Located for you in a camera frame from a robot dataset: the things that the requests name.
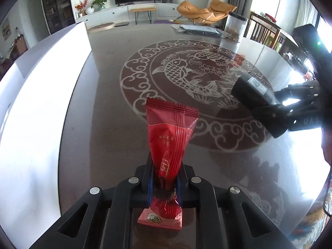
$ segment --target red snack package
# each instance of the red snack package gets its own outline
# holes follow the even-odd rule
[[[172,192],[185,148],[199,117],[198,109],[148,98],[146,117],[156,187]],[[138,222],[180,230],[182,209],[176,196],[170,194],[167,199],[154,197],[150,208],[143,211]]]

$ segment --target wooden chair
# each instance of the wooden chair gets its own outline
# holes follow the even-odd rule
[[[250,18],[244,32],[244,37],[247,37],[249,29],[252,27],[252,22],[255,23],[255,26],[251,31],[251,40],[266,45],[270,36],[272,36],[273,40],[269,46],[271,49],[275,49],[276,45],[278,45],[278,48],[280,48],[280,45],[284,43],[284,38],[280,36],[282,29],[268,19],[256,14],[255,12],[250,13]]]

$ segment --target door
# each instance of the door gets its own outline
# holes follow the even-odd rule
[[[29,0],[28,10],[36,39],[40,42],[49,36],[40,0]]]

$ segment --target red decoration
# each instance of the red decoration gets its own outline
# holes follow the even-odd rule
[[[86,5],[88,4],[88,0],[84,0],[84,2],[79,2],[78,5],[75,6],[75,8],[78,10],[78,11],[84,11],[84,9],[86,8]]]

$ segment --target dark wooden table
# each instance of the dark wooden table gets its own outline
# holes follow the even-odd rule
[[[230,95],[242,72],[274,90],[303,82],[276,51],[248,39],[237,45],[186,35],[168,24],[119,27],[89,38],[93,51],[73,92],[62,135],[62,213],[91,187],[116,186],[145,164],[144,104],[153,96],[200,109],[183,159],[196,175],[223,188],[239,186],[286,235],[296,227],[329,172],[320,128],[274,139]],[[183,225],[175,233],[135,223],[134,248],[194,248],[193,210],[184,211]]]

